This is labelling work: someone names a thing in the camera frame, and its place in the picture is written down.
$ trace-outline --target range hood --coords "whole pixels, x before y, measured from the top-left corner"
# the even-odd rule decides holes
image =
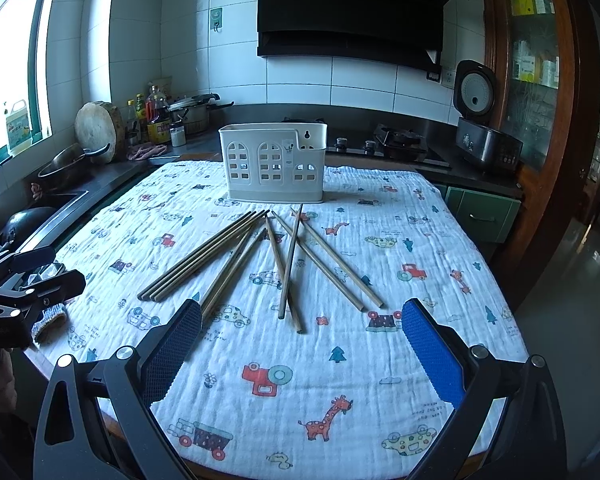
[[[449,0],[258,0],[258,55],[341,56],[440,76]]]

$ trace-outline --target cutting board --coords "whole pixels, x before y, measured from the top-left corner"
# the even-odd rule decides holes
[[[118,107],[103,101],[85,104],[75,117],[75,139],[87,150],[111,144],[104,154],[91,159],[94,164],[125,158],[125,125]]]

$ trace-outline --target tiled floor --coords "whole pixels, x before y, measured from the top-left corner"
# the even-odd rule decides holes
[[[543,355],[560,400],[569,468],[600,439],[600,234],[572,221],[516,312],[529,353]]]

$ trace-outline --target electrical outlet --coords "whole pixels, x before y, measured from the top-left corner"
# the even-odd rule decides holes
[[[209,23],[211,25],[210,28],[211,30],[217,32],[219,28],[222,28],[222,7],[218,7],[217,9],[211,9],[209,14]]]
[[[456,71],[443,67],[440,84],[442,86],[446,86],[447,88],[453,88],[456,84]]]

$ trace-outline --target chopstick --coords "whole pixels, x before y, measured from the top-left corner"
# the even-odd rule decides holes
[[[255,247],[256,243],[260,240],[260,237],[262,236],[263,233],[264,233],[264,228],[262,228],[262,230],[258,233],[258,235],[251,241],[249,246],[242,252],[242,254],[240,255],[240,258],[238,258],[238,260],[230,267],[230,269],[228,269],[228,271],[224,275],[224,279],[218,286],[218,290],[215,291],[213,296],[211,298],[209,298],[208,301],[206,301],[206,298],[205,298],[206,305],[205,305],[205,309],[202,311],[202,321],[203,322],[209,316],[209,314],[211,314],[213,312],[214,305],[222,297],[222,293],[224,292],[226,286],[229,285],[229,282],[231,282],[232,278],[235,276],[238,269],[240,269],[242,264],[249,257],[251,250]]]
[[[283,229],[291,234],[291,228],[285,223],[285,221],[280,218],[280,216],[275,212],[271,211],[272,215],[276,217],[276,220],[280,223]],[[304,253],[309,257],[309,259],[322,271],[322,273],[337,287],[337,289],[346,296],[346,298],[351,302],[353,306],[356,307],[360,312],[362,312],[365,308],[364,304],[356,298],[350,291],[347,289],[338,278],[329,270],[329,268],[322,263],[318,257],[314,254],[314,252],[307,247],[307,244],[302,240],[302,238],[298,238],[298,245],[304,251]]]
[[[157,285],[160,285],[169,276],[171,276],[174,272],[177,272],[177,270],[179,270],[183,266],[184,263],[186,263],[191,258],[196,257],[198,254],[200,254],[202,251],[204,251],[207,247],[209,247],[209,245],[211,245],[214,241],[218,240],[219,238],[224,237],[224,235],[228,231],[230,231],[232,228],[238,227],[240,224],[246,222],[248,220],[248,218],[253,216],[255,213],[256,213],[255,211],[249,211],[249,212],[245,213],[244,215],[240,216],[240,218],[238,218],[237,220],[235,220],[234,222],[229,224],[227,227],[218,231],[215,235],[213,235],[211,238],[206,240],[202,245],[199,245],[198,247],[196,247],[192,252],[190,252],[187,256],[185,256],[183,259],[181,259],[177,264],[175,264],[173,267],[171,267],[169,270],[167,270],[159,278],[157,278],[156,280],[151,282],[147,287],[145,287],[143,290],[138,292],[138,300],[148,300],[150,291],[155,290]]]
[[[252,232],[251,230],[248,230],[247,232],[245,232],[245,234],[240,239],[240,242],[238,242],[237,247],[234,249],[234,253],[231,256],[229,256],[227,261],[224,263],[224,266],[222,266],[222,269],[220,269],[220,272],[216,276],[214,282],[211,284],[211,286],[206,291],[205,297],[202,300],[202,303],[200,304],[200,311],[203,314],[203,319],[204,319],[204,313],[207,309],[209,301],[214,298],[214,296],[216,295],[216,291],[218,290],[218,285],[221,285],[221,283],[224,282],[226,274],[229,272],[229,270],[231,269],[234,262],[240,256],[240,253],[242,252],[245,245],[247,244],[247,241],[249,240],[249,236],[251,236],[251,232]]]
[[[153,294],[151,294],[151,299],[154,301],[162,301],[169,294],[171,294],[182,282],[184,282],[187,278],[189,278],[194,272],[196,272],[200,267],[206,264],[209,260],[216,257],[222,247],[232,238],[243,235],[246,231],[250,230],[252,224],[260,219],[263,214],[266,214],[267,211],[261,211],[257,213],[255,216],[249,218],[243,225],[241,225],[236,231],[231,234],[228,234],[225,238],[216,241],[211,247],[209,247],[205,252],[200,254],[197,258],[191,260],[187,265],[183,266],[179,272],[175,275],[171,276],[170,280],[164,283],[161,287],[157,288]]]
[[[307,230],[307,232],[314,238],[314,240],[320,244],[320,246],[326,251],[326,253],[340,266],[340,268],[349,275],[351,281],[353,281],[357,286],[359,286],[360,290],[362,290],[362,292],[364,292],[369,297],[369,299],[373,301],[379,308],[382,308],[384,306],[384,301],[378,298],[378,296],[365,284],[365,282],[363,282],[358,277],[358,275],[353,271],[353,269],[351,269],[351,267],[349,267],[346,264],[346,262],[340,257],[340,255],[336,251],[334,251],[333,248],[327,242],[325,242],[317,232],[315,232],[314,228],[312,228],[307,222],[302,222],[302,225]]]
[[[271,222],[269,221],[269,216],[264,217],[265,226],[267,228],[267,233],[269,234],[269,241],[271,244],[271,251],[273,252],[273,257],[276,261],[276,269],[278,270],[278,274],[280,276],[284,276],[285,274],[285,264],[282,261],[282,257],[280,256],[280,251],[278,250],[278,245],[276,244],[276,234],[273,232],[273,228],[271,227]],[[286,296],[286,302],[289,306],[289,312],[291,313],[291,319],[296,326],[296,332],[302,333],[302,323],[300,322],[300,318],[298,316],[298,311],[296,310],[296,305],[291,297],[291,291],[289,291]]]
[[[289,242],[289,252],[286,254],[285,277],[282,280],[282,291],[280,292],[280,305],[278,306],[278,319],[285,319],[286,296],[289,294],[289,285],[291,282],[291,267],[294,264],[294,252],[296,251],[296,240],[298,240],[298,228],[300,227],[300,215],[302,214],[302,204],[298,208],[294,231],[291,233]]]

